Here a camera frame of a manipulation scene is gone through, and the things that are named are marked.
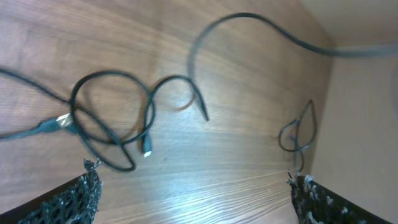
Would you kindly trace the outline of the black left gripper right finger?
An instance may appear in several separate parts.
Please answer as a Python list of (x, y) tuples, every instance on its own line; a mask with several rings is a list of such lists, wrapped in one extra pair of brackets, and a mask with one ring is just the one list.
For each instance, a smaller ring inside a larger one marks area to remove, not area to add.
[(292, 205), (304, 224), (388, 224), (389, 222), (332, 192), (311, 175), (289, 175)]

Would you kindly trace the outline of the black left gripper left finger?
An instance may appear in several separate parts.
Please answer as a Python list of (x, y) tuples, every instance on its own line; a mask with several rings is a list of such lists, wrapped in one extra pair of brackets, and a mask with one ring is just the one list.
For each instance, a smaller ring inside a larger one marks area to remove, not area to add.
[(84, 160), (86, 172), (43, 195), (1, 214), (1, 223), (93, 223), (102, 193), (96, 168)]

